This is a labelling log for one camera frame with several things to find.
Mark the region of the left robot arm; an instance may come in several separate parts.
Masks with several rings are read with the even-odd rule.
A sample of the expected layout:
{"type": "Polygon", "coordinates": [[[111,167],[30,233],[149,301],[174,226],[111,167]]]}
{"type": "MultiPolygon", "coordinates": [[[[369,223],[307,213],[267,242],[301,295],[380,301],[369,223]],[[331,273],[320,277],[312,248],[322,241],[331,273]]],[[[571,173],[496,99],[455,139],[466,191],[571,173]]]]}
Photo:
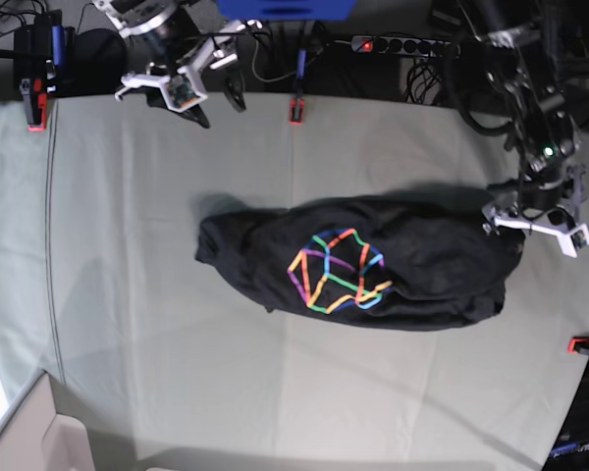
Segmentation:
{"type": "Polygon", "coordinates": [[[503,136],[506,151],[518,155],[517,175],[489,189],[482,209],[486,233],[501,229],[554,237],[563,255],[574,258],[589,246],[580,207],[585,199],[585,167],[578,126],[568,112],[555,66],[543,38],[535,1],[461,1],[465,24],[444,56],[448,95],[462,119],[484,136],[503,136]],[[479,46],[484,74],[504,99],[509,120],[487,128],[470,114],[454,72],[456,53],[479,46]]]}

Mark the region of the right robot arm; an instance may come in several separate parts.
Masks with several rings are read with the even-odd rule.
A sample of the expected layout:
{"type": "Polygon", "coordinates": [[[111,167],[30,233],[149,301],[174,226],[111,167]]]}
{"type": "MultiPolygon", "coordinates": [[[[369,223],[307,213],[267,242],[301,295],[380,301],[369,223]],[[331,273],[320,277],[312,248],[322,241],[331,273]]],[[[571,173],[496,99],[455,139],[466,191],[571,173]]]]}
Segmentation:
{"type": "Polygon", "coordinates": [[[237,40],[262,31],[260,21],[231,20],[217,31],[202,32],[182,1],[95,1],[124,39],[140,39],[151,52],[142,73],[121,77],[115,99],[141,92],[158,108],[208,129],[201,105],[209,98],[203,75],[223,72],[224,94],[239,113],[246,110],[237,40]]]}

